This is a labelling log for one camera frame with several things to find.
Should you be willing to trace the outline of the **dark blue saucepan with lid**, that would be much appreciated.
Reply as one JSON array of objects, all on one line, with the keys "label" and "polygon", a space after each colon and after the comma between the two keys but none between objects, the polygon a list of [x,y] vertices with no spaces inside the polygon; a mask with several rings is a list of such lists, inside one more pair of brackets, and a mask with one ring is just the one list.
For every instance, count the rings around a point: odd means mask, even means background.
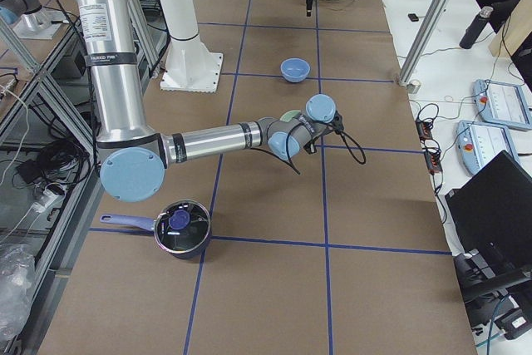
[{"label": "dark blue saucepan with lid", "polygon": [[208,247],[212,236],[210,212],[194,200],[179,200],[166,206],[155,219],[103,214],[104,224],[121,224],[147,230],[165,252],[177,259],[192,259]]}]

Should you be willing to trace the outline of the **crumpled clear plastic bag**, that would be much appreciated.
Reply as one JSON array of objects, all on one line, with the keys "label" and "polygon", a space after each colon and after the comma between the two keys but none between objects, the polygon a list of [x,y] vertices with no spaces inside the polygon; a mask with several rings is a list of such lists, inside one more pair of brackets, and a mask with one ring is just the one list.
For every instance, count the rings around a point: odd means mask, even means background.
[{"label": "crumpled clear plastic bag", "polygon": [[24,328],[32,306],[35,259],[26,244],[1,245],[1,341]]}]

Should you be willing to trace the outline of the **near blue teach pendant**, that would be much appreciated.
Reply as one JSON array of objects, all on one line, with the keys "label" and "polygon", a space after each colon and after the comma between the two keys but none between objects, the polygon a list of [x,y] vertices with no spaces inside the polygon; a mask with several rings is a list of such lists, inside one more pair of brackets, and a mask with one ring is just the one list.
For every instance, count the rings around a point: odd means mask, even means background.
[{"label": "near blue teach pendant", "polygon": [[463,164],[472,175],[478,173],[503,150],[520,163],[518,151],[506,126],[462,120],[458,122],[456,133],[456,144]]}]

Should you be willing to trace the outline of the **blue teach pendant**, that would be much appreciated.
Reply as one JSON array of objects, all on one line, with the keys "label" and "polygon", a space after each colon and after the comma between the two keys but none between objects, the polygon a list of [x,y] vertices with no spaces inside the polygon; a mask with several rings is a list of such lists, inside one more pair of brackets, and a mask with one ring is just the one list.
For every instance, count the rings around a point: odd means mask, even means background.
[{"label": "blue teach pendant", "polygon": [[472,95],[484,121],[531,130],[531,110],[520,86],[479,79],[473,84]]},{"label": "blue teach pendant", "polygon": [[520,163],[518,151],[506,126],[462,120],[458,122],[456,133],[456,144],[463,164],[472,175],[478,173],[503,150]]}]

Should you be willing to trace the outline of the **black laptop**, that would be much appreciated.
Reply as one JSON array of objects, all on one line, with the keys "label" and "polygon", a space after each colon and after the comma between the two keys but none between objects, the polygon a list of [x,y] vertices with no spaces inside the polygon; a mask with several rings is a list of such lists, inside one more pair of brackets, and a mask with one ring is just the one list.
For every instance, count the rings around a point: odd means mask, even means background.
[{"label": "black laptop", "polygon": [[531,263],[531,176],[505,150],[446,203],[466,251],[495,249],[515,267]]}]

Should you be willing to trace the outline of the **far blue teach pendant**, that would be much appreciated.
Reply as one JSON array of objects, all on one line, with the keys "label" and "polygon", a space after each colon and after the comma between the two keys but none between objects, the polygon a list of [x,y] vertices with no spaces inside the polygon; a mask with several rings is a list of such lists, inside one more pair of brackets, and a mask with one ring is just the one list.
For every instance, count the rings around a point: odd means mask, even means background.
[{"label": "far blue teach pendant", "polygon": [[472,95],[484,121],[531,130],[531,110],[520,86],[479,79],[473,84]]}]

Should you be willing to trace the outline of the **small black device on table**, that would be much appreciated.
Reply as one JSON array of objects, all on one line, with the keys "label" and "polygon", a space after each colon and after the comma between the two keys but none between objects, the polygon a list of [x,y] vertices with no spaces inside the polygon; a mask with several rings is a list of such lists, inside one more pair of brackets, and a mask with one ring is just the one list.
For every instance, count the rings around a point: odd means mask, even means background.
[{"label": "small black device on table", "polygon": [[407,16],[411,22],[419,21],[419,17],[415,13],[409,13]]}]

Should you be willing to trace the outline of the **aluminium frame post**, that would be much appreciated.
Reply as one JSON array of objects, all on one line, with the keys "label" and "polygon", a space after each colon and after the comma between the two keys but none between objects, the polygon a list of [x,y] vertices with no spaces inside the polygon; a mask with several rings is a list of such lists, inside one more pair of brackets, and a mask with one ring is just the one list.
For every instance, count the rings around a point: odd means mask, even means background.
[{"label": "aluminium frame post", "polygon": [[397,77],[397,83],[400,86],[404,86],[409,94],[416,94],[421,87],[421,83],[413,79],[412,74],[448,2],[449,0],[432,0],[411,48],[406,55],[406,59]]}]

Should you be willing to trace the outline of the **blue bowl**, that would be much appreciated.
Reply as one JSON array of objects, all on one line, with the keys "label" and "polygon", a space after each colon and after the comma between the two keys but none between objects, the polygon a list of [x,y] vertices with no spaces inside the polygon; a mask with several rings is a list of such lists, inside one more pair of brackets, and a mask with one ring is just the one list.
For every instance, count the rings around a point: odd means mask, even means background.
[{"label": "blue bowl", "polygon": [[286,81],[299,83],[308,77],[311,67],[307,61],[292,57],[282,61],[280,71]]}]

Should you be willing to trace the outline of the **black water bottle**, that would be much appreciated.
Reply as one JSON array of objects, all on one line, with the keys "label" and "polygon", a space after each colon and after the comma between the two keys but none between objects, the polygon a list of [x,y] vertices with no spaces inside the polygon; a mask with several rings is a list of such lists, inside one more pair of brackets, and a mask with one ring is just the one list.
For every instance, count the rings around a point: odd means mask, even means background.
[{"label": "black water bottle", "polygon": [[478,37],[484,30],[494,11],[492,6],[484,6],[479,13],[474,17],[470,26],[465,30],[464,36],[459,42],[459,46],[463,49],[471,49],[476,43]]}]

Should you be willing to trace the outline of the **green bowl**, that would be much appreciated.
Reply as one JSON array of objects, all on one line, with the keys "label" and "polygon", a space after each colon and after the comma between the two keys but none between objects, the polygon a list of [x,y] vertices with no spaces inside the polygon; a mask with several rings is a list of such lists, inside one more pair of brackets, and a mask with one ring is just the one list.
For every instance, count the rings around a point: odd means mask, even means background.
[{"label": "green bowl", "polygon": [[293,118],[297,118],[300,113],[301,111],[299,110],[286,111],[279,117],[279,120],[283,122],[290,122]]}]

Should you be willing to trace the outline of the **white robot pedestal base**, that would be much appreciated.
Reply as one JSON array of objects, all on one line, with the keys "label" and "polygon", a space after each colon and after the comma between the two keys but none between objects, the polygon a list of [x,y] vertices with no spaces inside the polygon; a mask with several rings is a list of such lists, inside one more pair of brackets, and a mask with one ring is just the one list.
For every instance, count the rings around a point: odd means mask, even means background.
[{"label": "white robot pedestal base", "polygon": [[201,41],[193,0],[160,0],[170,44],[160,87],[167,91],[213,93],[223,64],[221,53]]}]

